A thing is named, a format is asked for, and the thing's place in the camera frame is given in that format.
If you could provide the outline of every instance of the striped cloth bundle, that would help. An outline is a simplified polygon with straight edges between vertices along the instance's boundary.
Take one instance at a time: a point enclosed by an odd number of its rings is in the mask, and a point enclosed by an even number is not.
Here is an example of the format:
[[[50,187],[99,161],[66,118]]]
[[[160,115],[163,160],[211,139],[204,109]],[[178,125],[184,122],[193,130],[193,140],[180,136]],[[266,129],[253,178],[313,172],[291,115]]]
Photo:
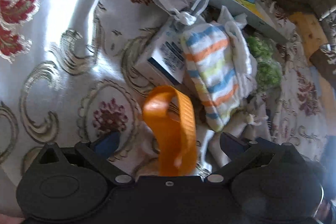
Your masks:
[[[220,131],[240,103],[229,37],[222,25],[203,23],[184,31],[181,45],[207,122],[214,131]]]

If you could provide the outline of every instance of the orange strap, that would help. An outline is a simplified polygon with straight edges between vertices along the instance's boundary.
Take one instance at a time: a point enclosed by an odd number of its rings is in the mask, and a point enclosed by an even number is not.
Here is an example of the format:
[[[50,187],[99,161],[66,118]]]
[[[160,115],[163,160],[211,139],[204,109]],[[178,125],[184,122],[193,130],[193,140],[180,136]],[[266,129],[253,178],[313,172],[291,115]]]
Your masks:
[[[168,116],[173,97],[178,100],[180,121]],[[159,145],[160,175],[189,175],[197,160],[194,109],[189,97],[172,86],[158,86],[146,98],[143,120]]]

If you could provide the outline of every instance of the blue object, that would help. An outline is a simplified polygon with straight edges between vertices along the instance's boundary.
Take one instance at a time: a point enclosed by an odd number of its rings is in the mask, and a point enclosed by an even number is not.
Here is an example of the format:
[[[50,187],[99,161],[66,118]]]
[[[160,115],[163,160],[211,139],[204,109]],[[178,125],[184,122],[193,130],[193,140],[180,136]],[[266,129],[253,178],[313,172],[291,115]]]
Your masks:
[[[119,147],[120,132],[108,133],[98,142],[93,143],[93,151],[104,159],[108,159]]]

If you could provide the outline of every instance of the dark brown object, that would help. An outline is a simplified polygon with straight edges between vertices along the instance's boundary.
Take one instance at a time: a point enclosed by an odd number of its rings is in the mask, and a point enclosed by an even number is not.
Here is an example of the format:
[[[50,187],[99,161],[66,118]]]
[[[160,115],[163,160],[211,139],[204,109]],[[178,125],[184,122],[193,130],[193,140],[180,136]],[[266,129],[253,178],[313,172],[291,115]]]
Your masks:
[[[325,49],[318,49],[309,58],[319,73],[336,88],[336,53]]]

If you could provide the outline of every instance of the metal rivet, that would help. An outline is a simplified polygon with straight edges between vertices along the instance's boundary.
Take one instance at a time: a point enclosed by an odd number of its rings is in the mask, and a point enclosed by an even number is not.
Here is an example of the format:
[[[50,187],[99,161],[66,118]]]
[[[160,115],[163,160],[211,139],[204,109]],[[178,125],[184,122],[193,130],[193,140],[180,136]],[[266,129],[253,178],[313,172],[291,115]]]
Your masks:
[[[224,180],[223,176],[217,174],[209,175],[207,179],[211,183],[219,183]]]
[[[132,180],[130,175],[119,175],[115,177],[115,181],[118,183],[129,183]]]

